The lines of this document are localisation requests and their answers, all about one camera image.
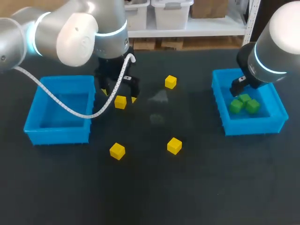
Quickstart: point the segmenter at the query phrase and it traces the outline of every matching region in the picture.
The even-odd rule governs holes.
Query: wooden pallet
[[[205,50],[240,48],[243,36],[130,38],[135,50]]]

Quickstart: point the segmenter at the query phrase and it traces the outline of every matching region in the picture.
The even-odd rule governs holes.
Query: cardboard box
[[[194,0],[193,18],[223,18],[227,15],[228,0]]]

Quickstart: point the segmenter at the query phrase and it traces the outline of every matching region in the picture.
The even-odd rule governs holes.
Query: white cable
[[[25,75],[27,75],[30,79],[32,79],[38,86],[40,86],[55,102],[57,102],[57,104],[59,104],[61,107],[63,107],[65,110],[67,110],[69,113],[84,118],[84,119],[92,119],[95,118],[99,115],[101,115],[109,106],[109,104],[112,102],[113,98],[115,97],[117,90],[119,89],[119,86],[121,85],[124,73],[126,71],[126,67],[128,64],[129,59],[131,59],[131,61],[133,63],[135,63],[135,56],[133,54],[128,54],[126,56],[126,58],[124,59],[124,63],[119,75],[119,78],[117,80],[116,85],[114,86],[112,93],[110,95],[110,97],[108,98],[108,100],[106,101],[106,103],[104,104],[104,106],[95,114],[92,115],[83,115],[80,114],[78,112],[75,112],[74,110],[70,109],[69,107],[67,107],[65,104],[63,104],[60,100],[58,100],[35,76],[33,76],[31,73],[29,73],[27,70],[21,68],[21,67],[15,67],[16,70],[24,73]]]

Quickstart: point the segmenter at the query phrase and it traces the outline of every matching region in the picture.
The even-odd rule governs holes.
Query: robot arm
[[[256,43],[243,46],[237,62],[244,76],[232,82],[230,91],[239,95],[250,85],[259,88],[300,73],[300,1],[279,8]]]
[[[0,19],[0,72],[36,54],[73,67],[92,53],[120,57],[129,48],[126,25],[123,0],[69,0],[51,13],[21,9]]]

